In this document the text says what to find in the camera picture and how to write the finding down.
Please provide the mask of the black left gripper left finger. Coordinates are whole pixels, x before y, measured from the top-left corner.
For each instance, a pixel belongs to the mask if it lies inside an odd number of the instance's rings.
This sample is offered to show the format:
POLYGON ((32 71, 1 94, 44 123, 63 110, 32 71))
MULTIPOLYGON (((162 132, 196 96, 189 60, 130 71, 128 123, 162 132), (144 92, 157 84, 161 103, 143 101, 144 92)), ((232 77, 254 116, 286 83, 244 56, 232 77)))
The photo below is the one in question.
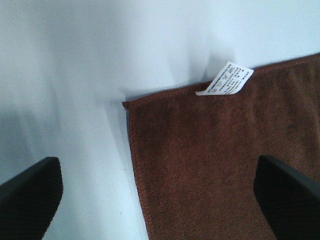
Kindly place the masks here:
POLYGON ((46 157, 0 186, 0 238, 41 240, 63 195, 60 160, 46 157))

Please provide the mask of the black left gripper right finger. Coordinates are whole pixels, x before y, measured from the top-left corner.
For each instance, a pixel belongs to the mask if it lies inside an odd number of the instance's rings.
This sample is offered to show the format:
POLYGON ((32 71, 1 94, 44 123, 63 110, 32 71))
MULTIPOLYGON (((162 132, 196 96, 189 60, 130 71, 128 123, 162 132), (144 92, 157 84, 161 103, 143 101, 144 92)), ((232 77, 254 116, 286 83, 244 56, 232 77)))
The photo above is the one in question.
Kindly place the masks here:
POLYGON ((320 238, 320 184, 271 155, 261 155, 253 191, 278 240, 320 238))

